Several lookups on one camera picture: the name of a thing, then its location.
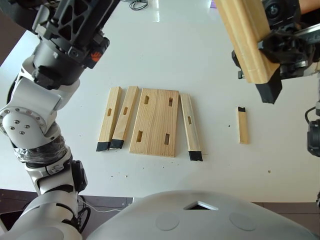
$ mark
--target floor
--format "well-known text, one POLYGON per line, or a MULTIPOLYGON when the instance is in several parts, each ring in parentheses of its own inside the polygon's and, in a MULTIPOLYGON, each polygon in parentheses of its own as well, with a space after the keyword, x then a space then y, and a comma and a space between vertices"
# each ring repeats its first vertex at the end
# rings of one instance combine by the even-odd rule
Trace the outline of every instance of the floor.
POLYGON ((11 19, 5 16, 2 11, 0 11, 0 66, 24 32, 25 30, 22 27, 15 24, 11 19))

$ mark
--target black tip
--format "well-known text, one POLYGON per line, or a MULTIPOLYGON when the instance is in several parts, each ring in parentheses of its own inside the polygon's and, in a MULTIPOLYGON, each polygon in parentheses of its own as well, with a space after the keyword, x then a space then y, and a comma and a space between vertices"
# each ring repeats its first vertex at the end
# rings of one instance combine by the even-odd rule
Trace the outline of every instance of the black tip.
POLYGON ((110 148, 111 149, 122 149, 124 142, 125 142, 124 140, 112 139, 111 144, 110 144, 110 148))
POLYGON ((245 113, 246 112, 246 108, 238 106, 238 111, 245 113))
POLYGON ((274 72, 269 82, 264 84, 256 84, 262 102, 267 104, 275 104, 281 90, 281 76, 280 76, 280 67, 274 72))
POLYGON ((105 141, 105 142, 98 142, 98 145, 96 146, 96 151, 97 152, 102 152, 102 151, 107 151, 110 148, 110 142, 105 141))
POLYGON ((201 151, 189 151, 191 161, 203 161, 201 151))

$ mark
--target table surface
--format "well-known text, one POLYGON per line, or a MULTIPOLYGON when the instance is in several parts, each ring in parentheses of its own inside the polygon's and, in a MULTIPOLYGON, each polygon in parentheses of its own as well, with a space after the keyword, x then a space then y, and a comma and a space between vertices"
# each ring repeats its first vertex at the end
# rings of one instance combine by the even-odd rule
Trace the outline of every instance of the table surface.
MULTIPOLYGON (((132 11, 120 2, 104 27, 110 47, 87 69, 57 122, 88 178, 83 194, 144 197, 172 190, 218 191, 255 202, 314 202, 320 160, 306 149, 307 109, 317 100, 316 76, 283 81, 275 105, 261 102, 253 84, 238 80, 232 44, 209 0, 149 0, 132 11), (203 162, 191 162, 182 111, 176 157, 129 153, 132 118, 123 149, 96 152, 109 89, 177 90, 191 95, 203 162), (237 106, 246 107, 251 144, 238 143, 237 106)), ((25 33, 0 68, 0 102, 37 45, 25 33)), ((0 135, 0 188, 33 191, 9 139, 0 135)))

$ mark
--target black cable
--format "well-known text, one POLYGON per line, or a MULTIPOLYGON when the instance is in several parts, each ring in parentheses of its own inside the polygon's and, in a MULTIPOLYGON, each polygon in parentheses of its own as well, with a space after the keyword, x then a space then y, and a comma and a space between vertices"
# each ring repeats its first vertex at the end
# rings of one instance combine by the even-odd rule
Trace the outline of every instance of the black cable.
POLYGON ((314 107, 310 108, 309 110, 307 110, 307 111, 305 112, 305 114, 304 114, 304 118, 305 118, 305 120, 306 120, 306 122, 307 122, 308 124, 310 123, 309 118, 308 118, 308 114, 309 114, 311 111, 315 110, 315 109, 316 109, 316 107, 314 106, 314 107))
POLYGON ((27 203, 23 206, 22 210, 25 210, 25 208, 26 208, 30 203, 31 203, 31 201, 27 202, 27 203))
POLYGON ((88 221, 89 221, 89 218, 90 218, 90 215, 91 215, 91 209, 89 207, 85 207, 84 209, 82 209, 80 212, 79 212, 79 215, 82 217, 82 215, 84 214, 84 212, 86 212, 86 216, 85 216, 85 220, 83 222, 83 225, 80 227, 79 229, 79 233, 82 233, 85 229, 85 227, 87 226, 88 224, 88 221))
POLYGON ((14 91, 14 88, 15 88, 15 85, 16 85, 16 82, 17 82, 17 78, 18 78, 18 76, 15 77, 13 83, 10 86, 9 93, 8 93, 7 98, 6 98, 6 104, 8 104, 11 101, 12 92, 14 91))
POLYGON ((122 2, 130 3, 129 7, 134 11, 139 11, 148 7, 148 0, 121 0, 122 2))

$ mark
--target wooden board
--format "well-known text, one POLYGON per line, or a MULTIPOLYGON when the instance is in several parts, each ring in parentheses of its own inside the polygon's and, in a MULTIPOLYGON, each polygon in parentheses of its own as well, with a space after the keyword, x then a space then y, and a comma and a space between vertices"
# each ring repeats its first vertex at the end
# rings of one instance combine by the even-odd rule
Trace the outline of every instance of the wooden board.
POLYGON ((247 112, 244 107, 238 107, 236 110, 237 122, 238 122, 238 136, 239 143, 249 144, 249 133, 247 123, 247 112))
POLYGON ((249 83, 269 82, 279 67, 258 50, 258 42, 270 33, 260 0, 215 0, 233 44, 244 76, 249 83))
POLYGON ((112 87, 106 104, 100 137, 96 148, 97 152, 108 150, 110 147, 110 142, 116 127, 120 97, 121 87, 112 87))
POLYGON ((180 93, 186 141, 191 161, 202 161, 199 137, 190 95, 180 93))
POLYGON ((131 116, 138 96, 138 87, 129 86, 116 122, 110 148, 121 149, 127 138, 131 116))
POLYGON ((130 153, 175 156, 179 92, 143 88, 130 153))

